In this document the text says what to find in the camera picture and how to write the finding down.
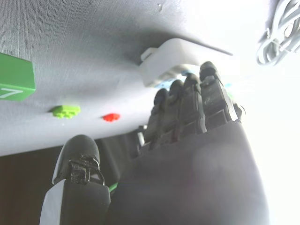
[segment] robotic hand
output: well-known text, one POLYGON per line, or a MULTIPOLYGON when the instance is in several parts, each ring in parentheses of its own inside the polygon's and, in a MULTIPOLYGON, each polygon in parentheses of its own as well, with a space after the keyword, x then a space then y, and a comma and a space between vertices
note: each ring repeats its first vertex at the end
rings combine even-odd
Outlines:
MULTIPOLYGON (((200 78, 189 74, 184 83, 175 81, 169 92, 162 89, 156 94, 146 144, 123 171, 109 208, 107 187, 87 179, 83 172, 98 171, 95 152, 64 157, 67 166, 58 170, 62 172, 55 175, 59 178, 54 181, 59 182, 53 187, 64 180, 63 201, 57 204, 59 219, 49 224, 102 224, 104 218, 105 225, 269 224, 260 176, 238 118, 240 109, 233 106, 216 68, 204 63, 200 78), (91 184, 94 191, 87 189, 91 184), (84 191, 66 194, 68 185, 84 191), (82 213, 72 214, 74 208, 82 208, 82 213)), ((82 151, 86 146, 76 144, 70 149, 82 151)), ((61 156, 58 162, 64 164, 61 156)), ((41 225, 50 218, 43 216, 49 192, 41 225)))

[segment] textured gray surface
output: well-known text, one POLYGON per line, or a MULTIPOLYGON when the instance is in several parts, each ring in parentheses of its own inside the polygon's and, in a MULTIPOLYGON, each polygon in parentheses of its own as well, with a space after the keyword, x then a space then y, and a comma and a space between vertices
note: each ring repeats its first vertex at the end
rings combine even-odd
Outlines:
POLYGON ((37 91, 23 102, 0 102, 0 155, 61 145, 81 133, 100 138, 136 128, 147 121, 155 94, 138 74, 143 51, 178 37, 254 61, 269 6, 259 0, 3 0, 0 52, 34 63, 37 91), (82 109, 71 120, 48 113, 69 104, 82 109), (111 112, 121 119, 100 119, 111 112))

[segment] green box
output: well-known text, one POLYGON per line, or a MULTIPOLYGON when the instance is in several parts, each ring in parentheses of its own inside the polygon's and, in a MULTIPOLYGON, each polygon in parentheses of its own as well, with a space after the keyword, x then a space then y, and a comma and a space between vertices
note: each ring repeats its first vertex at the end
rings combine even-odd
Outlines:
POLYGON ((0 100, 22 101, 35 90, 32 63, 0 53, 0 100))

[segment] green block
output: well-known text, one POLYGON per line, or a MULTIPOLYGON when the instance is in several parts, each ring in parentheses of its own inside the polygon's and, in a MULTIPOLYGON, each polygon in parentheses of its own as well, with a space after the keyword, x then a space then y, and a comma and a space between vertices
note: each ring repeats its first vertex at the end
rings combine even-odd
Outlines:
POLYGON ((80 107, 79 106, 68 106, 68 105, 61 105, 59 107, 56 107, 52 114, 53 116, 62 119, 67 118, 71 119, 74 116, 78 115, 80 113, 80 107))
POLYGON ((32 63, 0 53, 0 100, 22 101, 35 90, 32 63))

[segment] white plastic container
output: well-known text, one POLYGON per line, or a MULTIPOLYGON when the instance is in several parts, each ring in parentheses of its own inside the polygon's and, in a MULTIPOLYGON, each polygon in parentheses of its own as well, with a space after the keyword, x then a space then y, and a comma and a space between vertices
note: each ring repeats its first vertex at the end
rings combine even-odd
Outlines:
POLYGON ((173 80, 184 80, 186 73, 199 75, 206 61, 216 65, 223 84, 236 80, 240 70, 233 56, 179 38, 147 49, 141 59, 140 74, 146 87, 168 88, 173 80))

